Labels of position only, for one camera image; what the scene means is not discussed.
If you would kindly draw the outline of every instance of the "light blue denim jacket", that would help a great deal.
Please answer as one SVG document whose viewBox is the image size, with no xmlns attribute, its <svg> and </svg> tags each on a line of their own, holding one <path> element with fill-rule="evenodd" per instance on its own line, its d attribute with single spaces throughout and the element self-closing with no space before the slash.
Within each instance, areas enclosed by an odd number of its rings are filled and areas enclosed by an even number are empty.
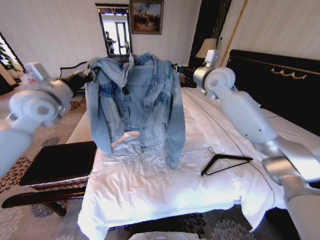
<svg viewBox="0 0 320 240">
<path fill-rule="evenodd" d="M 166 162 L 177 167 L 185 144 L 185 115 L 180 81 L 170 61 L 145 53 L 120 64 L 96 60 L 100 71 L 86 83 L 85 96 L 91 137 L 108 156 L 111 143 L 125 132 L 140 132 L 142 152 L 167 144 Z"/>
</svg>

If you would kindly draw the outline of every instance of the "framed painting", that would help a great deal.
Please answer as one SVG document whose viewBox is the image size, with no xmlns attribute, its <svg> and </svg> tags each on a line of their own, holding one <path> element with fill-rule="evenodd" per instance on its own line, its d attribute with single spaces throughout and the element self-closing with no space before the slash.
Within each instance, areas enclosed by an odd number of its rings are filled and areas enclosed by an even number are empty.
<svg viewBox="0 0 320 240">
<path fill-rule="evenodd" d="M 164 0 L 130 0 L 133 34 L 161 34 Z"/>
</svg>

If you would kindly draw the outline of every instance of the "wooden bench leg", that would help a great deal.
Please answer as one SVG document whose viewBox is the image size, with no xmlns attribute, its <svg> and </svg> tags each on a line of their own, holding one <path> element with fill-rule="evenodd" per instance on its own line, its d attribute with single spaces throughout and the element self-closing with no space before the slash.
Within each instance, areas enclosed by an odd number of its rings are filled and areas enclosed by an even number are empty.
<svg viewBox="0 0 320 240">
<path fill-rule="evenodd" d="M 58 214 L 60 217 L 63 217 L 66 215 L 67 211 L 57 202 L 46 202 L 42 203 L 44 206 L 46 206 L 48 209 L 52 210 L 54 213 Z"/>
</svg>

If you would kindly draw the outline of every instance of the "white duvet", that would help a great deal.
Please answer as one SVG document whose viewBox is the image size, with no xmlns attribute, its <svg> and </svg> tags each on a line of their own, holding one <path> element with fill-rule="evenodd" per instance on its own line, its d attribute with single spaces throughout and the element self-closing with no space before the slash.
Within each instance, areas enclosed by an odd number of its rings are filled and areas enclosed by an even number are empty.
<svg viewBox="0 0 320 240">
<path fill-rule="evenodd" d="M 104 239 L 114 226 L 228 209 L 234 204 L 241 204 L 244 216 L 255 229 L 267 210 L 285 208 L 282 187 L 261 166 L 264 156 L 239 135 L 222 113 L 219 101 L 191 88 L 182 89 L 182 98 L 186 139 L 176 169 L 166 165 L 160 149 L 142 155 L 137 132 L 126 133 L 113 143 L 110 157 L 97 150 L 78 217 L 78 225 L 89 239 Z M 307 136 L 299 133 L 292 140 L 309 139 L 309 148 L 320 145 L 318 137 L 310 133 Z M 283 137 L 290 140 L 292 136 Z M 201 176 L 214 155 L 208 147 L 216 154 L 244 154 L 254 160 L 252 164 Z M 221 159 L 209 171 L 236 163 Z"/>
</svg>

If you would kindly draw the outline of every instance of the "white wall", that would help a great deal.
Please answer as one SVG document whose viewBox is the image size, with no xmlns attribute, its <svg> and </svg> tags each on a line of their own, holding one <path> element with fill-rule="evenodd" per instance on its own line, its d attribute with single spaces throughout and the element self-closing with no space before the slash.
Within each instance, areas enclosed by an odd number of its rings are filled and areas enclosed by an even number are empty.
<svg viewBox="0 0 320 240">
<path fill-rule="evenodd" d="M 56 77 L 60 67 L 107 55 L 95 2 L 129 0 L 2 0 L 0 29 L 22 63 L 41 62 Z M 133 53 L 188 63 L 200 5 L 165 0 L 162 35 L 132 34 Z"/>
<path fill-rule="evenodd" d="M 224 41 L 220 47 L 220 61 L 243 4 L 244 0 L 231 2 L 221 33 Z M 248 0 L 229 50 L 319 60 L 319 39 L 320 0 Z"/>
</svg>

